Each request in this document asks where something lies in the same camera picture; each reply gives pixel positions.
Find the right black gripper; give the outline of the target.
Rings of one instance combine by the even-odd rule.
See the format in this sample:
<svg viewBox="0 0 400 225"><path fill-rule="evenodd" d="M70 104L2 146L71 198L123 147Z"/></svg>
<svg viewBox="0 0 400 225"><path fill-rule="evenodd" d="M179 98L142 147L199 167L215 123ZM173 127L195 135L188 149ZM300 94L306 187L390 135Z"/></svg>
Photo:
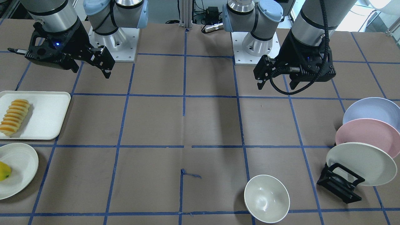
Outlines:
<svg viewBox="0 0 400 225"><path fill-rule="evenodd" d="M7 50L23 55L34 64L71 70L77 73L82 60L101 70L106 79L111 76L115 60L106 46L94 47L81 21L62 32L47 32L44 24L35 22L28 50L9 47Z"/></svg>

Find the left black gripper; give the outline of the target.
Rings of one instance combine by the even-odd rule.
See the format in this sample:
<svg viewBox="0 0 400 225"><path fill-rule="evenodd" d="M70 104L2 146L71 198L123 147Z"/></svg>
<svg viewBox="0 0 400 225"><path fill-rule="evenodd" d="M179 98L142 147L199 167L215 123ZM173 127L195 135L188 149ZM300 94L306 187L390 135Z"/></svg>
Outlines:
<svg viewBox="0 0 400 225"><path fill-rule="evenodd" d="M325 37L321 37L320 40L322 43L319 45L309 46L297 40L292 31L289 31L278 56L271 59L263 55L256 64L253 73L258 90L262 90L265 81L277 77L277 74L273 73L276 69L290 75L291 90L294 90L300 82L312 81L322 65L326 43L330 42Z"/></svg>

